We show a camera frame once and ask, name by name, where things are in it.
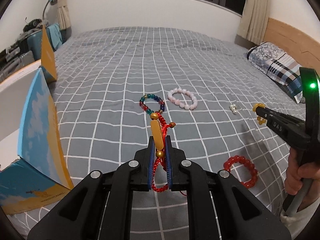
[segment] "plaid pillow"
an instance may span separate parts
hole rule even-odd
[[[302,82],[299,65],[283,49],[264,42],[245,54],[253,66],[276,82],[291,98],[300,103],[302,99]]]

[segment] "bedsheet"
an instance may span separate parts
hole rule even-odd
[[[172,145],[204,169],[217,172],[234,155],[250,158],[259,179],[250,191],[274,214],[285,197],[289,148],[265,125],[252,105],[305,118],[297,105],[244,57],[246,50],[191,31],[171,28],[118,27],[70,38],[55,52],[58,81],[51,86],[61,143],[71,178],[77,184],[92,170],[109,172],[147,146],[150,117],[140,98],[166,98],[175,87],[195,94],[198,106],[186,111],[165,101],[164,118]],[[189,100],[177,95],[181,100]],[[234,115],[229,105],[237,105]],[[159,105],[147,100],[156,111]],[[166,183],[158,169],[157,186]],[[250,179],[246,168],[231,173]],[[54,206],[17,214],[11,220],[27,234]],[[134,192],[131,239],[188,239],[186,197],[179,192]]]

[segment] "headboard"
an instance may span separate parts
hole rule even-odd
[[[263,41],[277,45],[303,67],[315,69],[320,75],[320,43],[309,35],[273,18],[269,18]]]

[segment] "sleeve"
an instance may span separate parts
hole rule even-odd
[[[305,226],[312,218],[313,214],[316,212],[316,209],[318,208],[319,204],[320,198],[318,198],[318,200],[316,200],[313,204],[311,204],[304,210],[297,212],[293,217],[287,217],[284,211],[282,210],[280,214],[280,219],[281,222],[289,229],[292,236],[292,240],[294,240],[305,228]]]

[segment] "white wall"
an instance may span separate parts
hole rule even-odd
[[[42,18],[42,11],[48,0],[12,0],[0,19],[0,51],[15,42],[27,22]],[[47,7],[45,17],[56,22],[57,7]]]
[[[199,0],[68,0],[72,32],[149,26],[187,29],[233,42],[240,16]]]
[[[307,0],[271,0],[270,17],[287,23],[320,42],[320,22]]]

